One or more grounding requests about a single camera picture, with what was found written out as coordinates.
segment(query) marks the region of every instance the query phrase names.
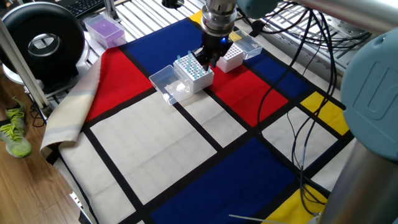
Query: plastic box lid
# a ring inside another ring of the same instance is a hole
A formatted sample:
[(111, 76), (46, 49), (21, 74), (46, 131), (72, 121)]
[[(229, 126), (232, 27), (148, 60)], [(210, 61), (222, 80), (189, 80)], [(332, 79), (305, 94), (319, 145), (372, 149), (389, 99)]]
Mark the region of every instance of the plastic box lid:
[(149, 80), (156, 90), (163, 95), (163, 99), (169, 105), (186, 100), (192, 96), (189, 85), (185, 83), (183, 78), (171, 65), (151, 75)]
[(234, 43), (243, 50), (244, 60), (257, 56), (261, 53), (261, 44), (253, 40), (250, 35), (241, 30), (231, 33), (229, 35), (229, 38), (231, 38), (231, 40), (234, 41)]
[(98, 15), (85, 22), (88, 31), (109, 42), (124, 34), (124, 28), (116, 21), (104, 15)]

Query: keyboard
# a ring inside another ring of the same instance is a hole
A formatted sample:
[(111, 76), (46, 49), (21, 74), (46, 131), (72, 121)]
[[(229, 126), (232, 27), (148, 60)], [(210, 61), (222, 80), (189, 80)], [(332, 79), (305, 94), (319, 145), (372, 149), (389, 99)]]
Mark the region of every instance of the keyboard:
[(63, 7), (68, 9), (75, 17), (79, 18), (84, 14), (104, 7), (104, 0), (77, 0), (69, 5), (63, 5)]

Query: yellow square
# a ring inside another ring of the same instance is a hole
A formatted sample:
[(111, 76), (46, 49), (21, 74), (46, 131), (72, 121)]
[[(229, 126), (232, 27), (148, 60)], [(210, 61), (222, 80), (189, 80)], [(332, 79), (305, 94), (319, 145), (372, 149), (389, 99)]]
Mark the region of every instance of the yellow square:
[(233, 32), (233, 31), (229, 34), (229, 38), (230, 38), (233, 42), (242, 39), (242, 37), (241, 37), (240, 35), (235, 34), (235, 32)]
[[(322, 100), (323, 96), (315, 92), (303, 100), (301, 105), (313, 113), (319, 108)], [(349, 130), (344, 120), (343, 110), (330, 101), (321, 109), (318, 117), (341, 135), (344, 135)]]
[[(317, 192), (312, 187), (306, 185), (309, 192), (312, 193), (319, 201), (326, 202), (327, 199)], [(307, 192), (304, 194), (311, 200), (314, 200)], [(323, 212), (325, 206), (319, 203), (310, 202), (304, 198), (304, 202), (307, 208), (311, 212)], [(313, 218), (312, 215), (307, 213), (301, 202), (300, 189), (296, 190), (292, 196), (290, 196), (279, 208), (277, 208), (272, 214), (267, 217), (267, 221), (280, 222), (286, 224), (306, 224)]]
[(193, 22), (197, 22), (200, 24), (201, 20), (201, 10), (199, 10), (197, 13), (189, 17)]

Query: beige cloth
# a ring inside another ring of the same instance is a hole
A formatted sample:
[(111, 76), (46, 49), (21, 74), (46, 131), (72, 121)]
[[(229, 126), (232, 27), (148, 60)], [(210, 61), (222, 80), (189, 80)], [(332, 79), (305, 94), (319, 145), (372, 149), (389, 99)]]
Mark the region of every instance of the beige cloth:
[(44, 159), (52, 152), (47, 146), (65, 141), (77, 141), (100, 82), (100, 71), (101, 58), (93, 64), (88, 73), (51, 114), (40, 147), (40, 154)]

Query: red square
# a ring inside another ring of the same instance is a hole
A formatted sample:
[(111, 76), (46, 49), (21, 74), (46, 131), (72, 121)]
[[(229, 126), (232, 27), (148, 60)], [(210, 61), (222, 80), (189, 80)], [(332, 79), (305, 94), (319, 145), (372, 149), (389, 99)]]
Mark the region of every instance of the red square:
[(101, 57), (98, 89), (86, 121), (152, 87), (144, 74), (116, 47)]
[[(250, 126), (257, 125), (261, 98), (270, 86), (244, 65), (229, 73), (224, 73), (218, 67), (213, 71), (215, 75), (210, 89)], [(287, 102), (288, 100), (281, 94), (271, 90), (262, 104), (261, 121)]]

